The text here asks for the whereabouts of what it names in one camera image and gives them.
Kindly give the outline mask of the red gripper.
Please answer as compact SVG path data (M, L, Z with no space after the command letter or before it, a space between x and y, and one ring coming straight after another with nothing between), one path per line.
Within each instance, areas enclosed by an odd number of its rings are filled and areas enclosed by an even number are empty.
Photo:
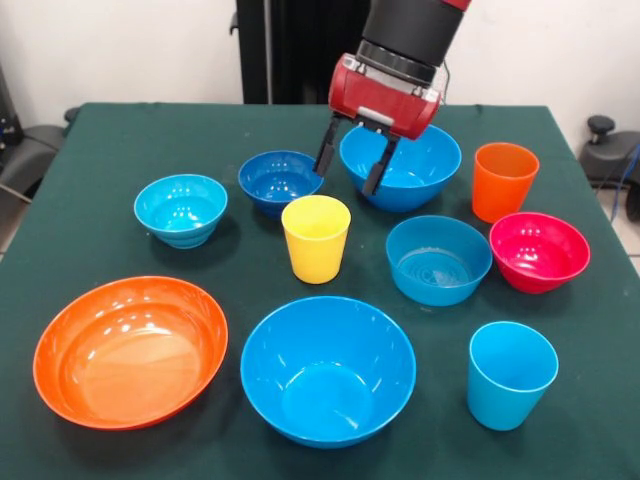
M399 137L415 140L430 125L442 94L432 87L396 78L345 53L338 60L329 89L330 117L313 171L325 176L335 152L335 136L342 116L385 128L387 144L363 185L365 196L375 195L397 148Z

